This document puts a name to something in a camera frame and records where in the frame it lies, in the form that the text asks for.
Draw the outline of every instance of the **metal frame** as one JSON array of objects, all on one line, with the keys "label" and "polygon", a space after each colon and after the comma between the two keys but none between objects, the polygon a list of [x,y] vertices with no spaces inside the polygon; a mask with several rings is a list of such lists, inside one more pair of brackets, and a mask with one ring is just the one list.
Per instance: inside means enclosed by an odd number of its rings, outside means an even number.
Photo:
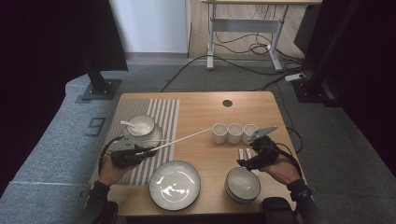
[{"label": "metal frame", "polygon": [[282,16],[278,21],[275,20],[236,20],[236,19],[217,19],[216,4],[209,4],[209,45],[207,51],[207,69],[212,70],[213,64],[213,33],[214,32],[254,32],[254,33],[272,33],[274,34],[272,45],[268,46],[268,52],[274,64],[276,71],[281,71],[279,59],[277,58],[276,45],[282,32],[283,23],[285,23],[286,14],[289,5],[283,6]]}]

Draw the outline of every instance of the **forearm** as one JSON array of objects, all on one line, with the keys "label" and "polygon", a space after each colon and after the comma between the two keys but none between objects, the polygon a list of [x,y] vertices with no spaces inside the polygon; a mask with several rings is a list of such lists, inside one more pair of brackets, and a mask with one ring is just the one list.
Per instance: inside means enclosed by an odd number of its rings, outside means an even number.
[{"label": "forearm", "polygon": [[300,213],[304,224],[328,223],[312,199],[311,190],[302,179],[289,183],[287,187],[291,191],[291,198],[297,202],[296,209]]},{"label": "forearm", "polygon": [[96,181],[93,189],[90,190],[90,196],[87,204],[82,211],[77,223],[96,223],[101,217],[107,203],[107,194],[110,188],[105,184]]}]

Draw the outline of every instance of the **hole in table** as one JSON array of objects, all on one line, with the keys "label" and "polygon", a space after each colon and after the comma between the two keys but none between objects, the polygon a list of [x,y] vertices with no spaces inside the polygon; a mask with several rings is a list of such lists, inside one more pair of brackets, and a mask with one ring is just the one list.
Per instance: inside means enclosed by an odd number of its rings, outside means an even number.
[{"label": "hole in table", "polygon": [[230,107],[233,105],[233,102],[231,100],[225,100],[223,101],[223,105],[226,107]]}]

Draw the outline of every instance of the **plate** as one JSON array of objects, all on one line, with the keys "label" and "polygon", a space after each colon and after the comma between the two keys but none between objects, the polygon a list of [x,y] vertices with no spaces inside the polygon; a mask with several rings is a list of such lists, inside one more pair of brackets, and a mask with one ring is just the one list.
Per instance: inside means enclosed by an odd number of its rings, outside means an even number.
[{"label": "plate", "polygon": [[169,161],[158,167],[148,183],[151,199],[161,208],[177,211],[191,205],[201,189],[201,178],[184,161]]},{"label": "plate", "polygon": [[[130,134],[127,127],[122,130],[122,136]],[[144,136],[131,135],[134,142],[140,147],[157,147],[161,140],[163,140],[163,129],[155,123],[154,130],[152,133]]]}]

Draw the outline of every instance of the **gray floor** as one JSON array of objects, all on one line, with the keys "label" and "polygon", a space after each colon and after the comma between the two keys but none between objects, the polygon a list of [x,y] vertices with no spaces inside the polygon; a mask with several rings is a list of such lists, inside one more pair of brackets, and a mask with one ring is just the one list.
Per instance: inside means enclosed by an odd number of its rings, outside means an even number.
[{"label": "gray floor", "polygon": [[[106,78],[122,80],[112,101],[76,104],[90,81],[82,76],[67,84],[59,112],[0,200],[0,222],[74,223],[120,96],[160,91],[187,60],[146,58],[128,63],[129,72],[103,72]],[[267,62],[240,64],[273,71]],[[252,91],[275,78],[218,61],[213,71],[207,71],[205,62],[195,62],[165,91]],[[283,80],[268,91],[275,95],[287,126],[304,140],[299,160],[317,205],[330,222],[396,223],[396,179],[345,111],[301,104]],[[94,127],[99,119],[105,119],[102,130]],[[298,148],[299,139],[295,134],[290,137]]]}]

